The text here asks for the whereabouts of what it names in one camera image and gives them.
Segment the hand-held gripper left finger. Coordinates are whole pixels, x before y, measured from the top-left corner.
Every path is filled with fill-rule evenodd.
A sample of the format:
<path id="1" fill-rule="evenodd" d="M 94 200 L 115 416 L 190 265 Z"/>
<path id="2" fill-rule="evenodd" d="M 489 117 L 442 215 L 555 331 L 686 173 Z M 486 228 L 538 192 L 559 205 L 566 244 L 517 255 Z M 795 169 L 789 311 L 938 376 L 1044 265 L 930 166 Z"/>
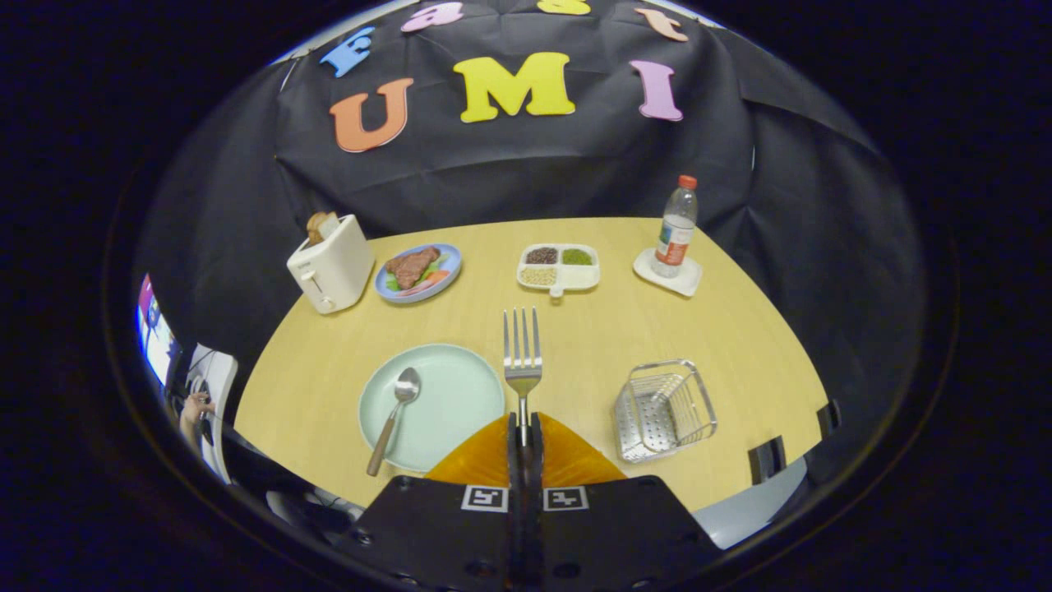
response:
<path id="1" fill-rule="evenodd" d="M 394 477 L 335 547 L 385 590 L 521 590 L 527 555 L 515 413 L 504 426 L 508 486 Z"/>

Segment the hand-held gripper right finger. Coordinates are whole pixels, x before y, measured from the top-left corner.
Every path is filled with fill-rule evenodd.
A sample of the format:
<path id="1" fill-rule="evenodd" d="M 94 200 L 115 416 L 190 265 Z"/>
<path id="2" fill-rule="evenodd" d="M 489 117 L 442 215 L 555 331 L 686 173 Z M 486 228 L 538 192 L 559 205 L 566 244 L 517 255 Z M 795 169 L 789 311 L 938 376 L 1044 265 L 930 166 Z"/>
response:
<path id="1" fill-rule="evenodd" d="M 526 428 L 526 589 L 662 591 L 724 553 L 654 475 L 542 486 L 552 448 L 537 413 Z"/>

